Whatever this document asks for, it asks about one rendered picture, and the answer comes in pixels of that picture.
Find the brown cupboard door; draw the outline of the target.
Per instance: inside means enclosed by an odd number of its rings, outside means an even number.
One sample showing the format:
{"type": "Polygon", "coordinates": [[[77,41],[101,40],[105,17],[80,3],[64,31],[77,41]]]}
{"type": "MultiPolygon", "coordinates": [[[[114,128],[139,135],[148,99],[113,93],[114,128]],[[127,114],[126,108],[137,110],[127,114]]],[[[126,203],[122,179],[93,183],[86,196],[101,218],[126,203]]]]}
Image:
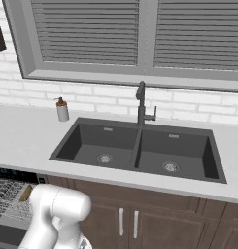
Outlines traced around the brown cupboard door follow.
{"type": "Polygon", "coordinates": [[[219,221],[187,212],[130,206],[129,249],[209,249],[219,221]],[[134,211],[139,211],[133,238],[134,211]]]}
{"type": "Polygon", "coordinates": [[[238,249],[238,222],[220,221],[209,249],[238,249]]]}
{"type": "Polygon", "coordinates": [[[102,197],[91,198],[91,211],[80,222],[92,249],[128,249],[129,207],[124,202],[102,197]],[[119,209],[123,208],[123,236],[119,235],[119,209]]]}

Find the open dishwasher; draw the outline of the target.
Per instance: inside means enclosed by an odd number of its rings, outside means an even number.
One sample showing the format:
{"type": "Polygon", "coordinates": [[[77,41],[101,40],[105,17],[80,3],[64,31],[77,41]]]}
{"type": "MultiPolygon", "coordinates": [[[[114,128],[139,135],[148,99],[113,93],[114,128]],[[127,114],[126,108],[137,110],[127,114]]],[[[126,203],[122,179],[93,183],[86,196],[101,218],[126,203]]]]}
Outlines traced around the open dishwasher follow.
{"type": "Polygon", "coordinates": [[[26,188],[48,183],[44,174],[0,167],[0,249],[17,249],[25,236],[32,214],[26,188]]]}

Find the dark grey tap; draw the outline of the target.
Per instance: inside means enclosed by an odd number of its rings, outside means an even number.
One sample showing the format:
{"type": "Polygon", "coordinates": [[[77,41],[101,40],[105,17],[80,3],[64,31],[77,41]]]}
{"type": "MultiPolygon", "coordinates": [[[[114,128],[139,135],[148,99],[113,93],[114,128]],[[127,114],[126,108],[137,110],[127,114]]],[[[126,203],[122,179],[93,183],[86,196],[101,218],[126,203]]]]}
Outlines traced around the dark grey tap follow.
{"type": "Polygon", "coordinates": [[[140,104],[138,106],[138,126],[144,126],[145,121],[155,121],[156,120],[156,114],[153,115],[147,115],[146,114],[146,107],[145,107],[145,87],[146,84],[144,81],[141,81],[139,83],[139,87],[136,92],[136,98],[140,101],[140,104]]]}

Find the dark grey double sink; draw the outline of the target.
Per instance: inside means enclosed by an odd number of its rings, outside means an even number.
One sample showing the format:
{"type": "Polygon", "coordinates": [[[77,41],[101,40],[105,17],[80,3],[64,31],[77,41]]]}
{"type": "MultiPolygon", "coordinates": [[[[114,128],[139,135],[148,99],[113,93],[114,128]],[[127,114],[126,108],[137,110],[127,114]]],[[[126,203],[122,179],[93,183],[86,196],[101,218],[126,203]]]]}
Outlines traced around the dark grey double sink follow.
{"type": "Polygon", "coordinates": [[[210,129],[78,118],[51,160],[224,184],[210,129]]]}

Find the white soap dispenser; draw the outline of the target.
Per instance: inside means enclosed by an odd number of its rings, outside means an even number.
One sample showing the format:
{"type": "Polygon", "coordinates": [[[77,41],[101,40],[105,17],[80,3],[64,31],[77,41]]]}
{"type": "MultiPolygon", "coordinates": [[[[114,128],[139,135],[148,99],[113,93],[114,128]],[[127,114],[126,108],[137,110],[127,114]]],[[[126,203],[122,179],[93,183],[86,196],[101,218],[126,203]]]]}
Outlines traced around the white soap dispenser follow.
{"type": "Polygon", "coordinates": [[[57,98],[56,109],[57,109],[58,119],[61,122],[67,122],[69,120],[67,102],[64,101],[62,97],[57,98]]]}

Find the grey window with blinds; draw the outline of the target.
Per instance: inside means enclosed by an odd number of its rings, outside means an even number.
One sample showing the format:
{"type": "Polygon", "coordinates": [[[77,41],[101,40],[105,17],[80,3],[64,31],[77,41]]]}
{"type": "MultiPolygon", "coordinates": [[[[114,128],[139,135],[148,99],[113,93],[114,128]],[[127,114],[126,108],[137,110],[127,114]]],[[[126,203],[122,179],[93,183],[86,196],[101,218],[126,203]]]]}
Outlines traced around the grey window with blinds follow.
{"type": "Polygon", "coordinates": [[[25,79],[238,92],[238,0],[2,0],[25,79]]]}

